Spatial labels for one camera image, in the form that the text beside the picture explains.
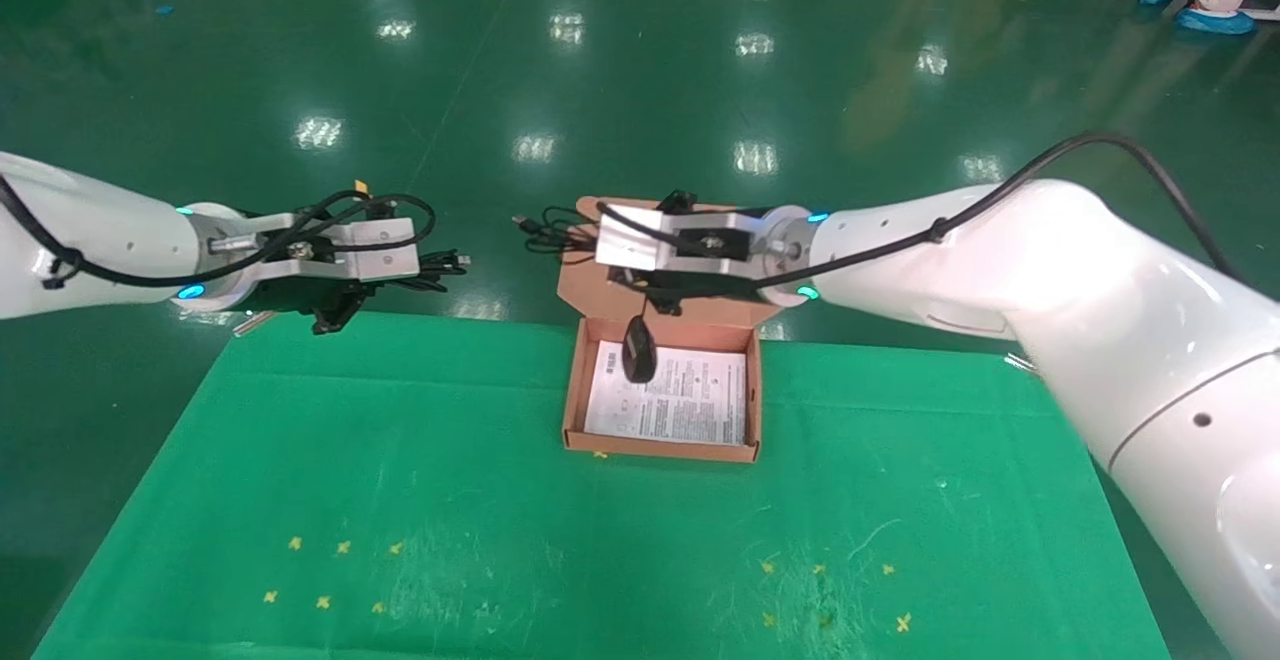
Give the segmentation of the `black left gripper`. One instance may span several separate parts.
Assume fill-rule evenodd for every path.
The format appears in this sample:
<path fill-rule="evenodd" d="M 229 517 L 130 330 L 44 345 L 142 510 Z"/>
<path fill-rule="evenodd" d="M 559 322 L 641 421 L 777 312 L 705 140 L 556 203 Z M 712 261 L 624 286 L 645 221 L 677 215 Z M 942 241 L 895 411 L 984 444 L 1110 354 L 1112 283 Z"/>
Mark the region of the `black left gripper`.
<path fill-rule="evenodd" d="M 369 299 L 369 288 L 361 283 L 338 281 L 328 278 L 275 278 L 257 281 L 244 295 L 246 312 L 310 313 L 315 336 L 342 333 L 351 318 Z"/>

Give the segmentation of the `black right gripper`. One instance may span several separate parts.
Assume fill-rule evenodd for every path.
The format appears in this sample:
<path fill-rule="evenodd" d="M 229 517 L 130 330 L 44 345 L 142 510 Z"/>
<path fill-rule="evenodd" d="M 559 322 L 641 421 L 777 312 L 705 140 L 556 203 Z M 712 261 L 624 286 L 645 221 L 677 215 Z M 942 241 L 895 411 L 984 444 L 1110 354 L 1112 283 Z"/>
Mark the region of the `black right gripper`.
<path fill-rule="evenodd" d="M 698 194 L 689 191 L 672 191 L 655 205 L 660 214 L 694 214 Z M 731 274 L 673 272 L 673 271 L 635 271 L 635 269 L 609 265 L 608 281 L 637 292 L 655 313 L 681 317 L 684 301 L 726 299 L 741 303 L 763 304 L 754 281 Z"/>

